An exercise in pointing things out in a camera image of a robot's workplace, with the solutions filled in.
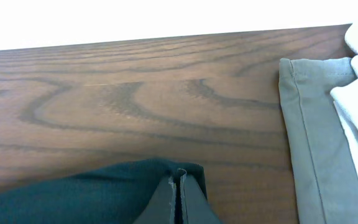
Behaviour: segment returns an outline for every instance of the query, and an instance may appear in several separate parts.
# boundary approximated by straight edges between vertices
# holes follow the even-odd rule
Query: dark teal cloth
[[[0,194],[0,223],[132,223],[160,179],[179,168],[196,178],[206,196],[201,166],[150,159]]]

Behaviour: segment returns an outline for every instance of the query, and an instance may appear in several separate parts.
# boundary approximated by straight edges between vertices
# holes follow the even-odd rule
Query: white background
[[[347,24],[352,2],[0,1],[0,50]]]

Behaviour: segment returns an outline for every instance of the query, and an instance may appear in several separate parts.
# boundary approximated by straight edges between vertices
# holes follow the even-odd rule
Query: wooden table
[[[0,51],[0,190],[164,157],[224,223],[297,223],[278,61],[345,57],[348,27]]]

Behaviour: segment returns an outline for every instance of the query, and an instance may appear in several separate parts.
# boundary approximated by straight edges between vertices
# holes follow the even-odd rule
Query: gray cloth
[[[280,61],[280,101],[301,224],[358,223],[356,170],[329,94],[355,80],[350,61]]]

